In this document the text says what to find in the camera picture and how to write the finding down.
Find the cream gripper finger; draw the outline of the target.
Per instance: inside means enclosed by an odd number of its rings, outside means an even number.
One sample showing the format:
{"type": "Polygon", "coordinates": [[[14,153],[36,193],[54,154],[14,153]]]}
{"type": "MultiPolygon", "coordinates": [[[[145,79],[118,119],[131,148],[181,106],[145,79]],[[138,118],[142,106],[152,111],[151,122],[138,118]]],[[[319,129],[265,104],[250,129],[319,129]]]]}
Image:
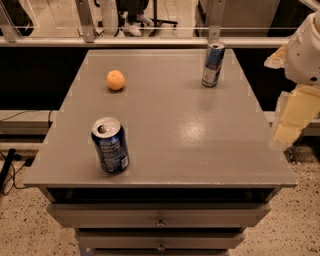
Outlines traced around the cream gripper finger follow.
{"type": "Polygon", "coordinates": [[[272,69],[280,69],[284,67],[287,45],[279,47],[264,62],[264,66],[272,69]]]}
{"type": "Polygon", "coordinates": [[[272,124],[272,146],[292,145],[320,113],[320,86],[298,84],[278,98],[272,124]]]}

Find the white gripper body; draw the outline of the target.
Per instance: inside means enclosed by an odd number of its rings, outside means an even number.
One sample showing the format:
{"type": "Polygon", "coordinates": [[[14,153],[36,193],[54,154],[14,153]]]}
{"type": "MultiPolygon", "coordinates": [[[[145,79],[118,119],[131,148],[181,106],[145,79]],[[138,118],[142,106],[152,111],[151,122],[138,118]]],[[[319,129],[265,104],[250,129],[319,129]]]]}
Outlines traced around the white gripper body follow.
{"type": "Polygon", "coordinates": [[[320,35],[314,24],[300,27],[290,38],[285,76],[297,84],[320,85],[320,35]]]}

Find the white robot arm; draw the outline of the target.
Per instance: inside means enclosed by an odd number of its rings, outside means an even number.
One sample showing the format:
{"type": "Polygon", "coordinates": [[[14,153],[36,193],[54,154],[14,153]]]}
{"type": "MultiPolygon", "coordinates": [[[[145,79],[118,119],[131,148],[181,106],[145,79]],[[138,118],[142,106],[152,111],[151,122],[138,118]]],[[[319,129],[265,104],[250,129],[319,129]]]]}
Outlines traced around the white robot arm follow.
{"type": "Polygon", "coordinates": [[[272,69],[284,69],[296,87],[278,98],[270,144],[292,145],[320,112],[320,11],[307,16],[287,44],[264,62],[272,69]]]}

